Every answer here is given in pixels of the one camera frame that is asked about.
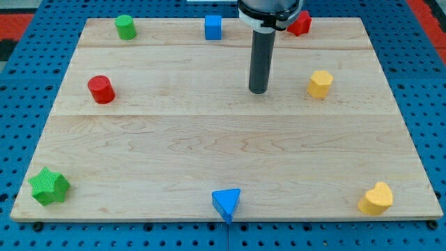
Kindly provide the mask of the robot arm with grey rod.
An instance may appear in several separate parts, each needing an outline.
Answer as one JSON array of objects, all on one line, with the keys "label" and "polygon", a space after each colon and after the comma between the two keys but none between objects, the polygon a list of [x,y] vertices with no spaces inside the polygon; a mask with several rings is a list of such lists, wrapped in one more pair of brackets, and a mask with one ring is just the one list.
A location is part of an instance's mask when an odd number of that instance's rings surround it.
[{"label": "robot arm with grey rod", "polygon": [[275,34],[294,23],[303,0],[238,0],[239,18],[252,27],[248,89],[255,94],[268,89]]}]

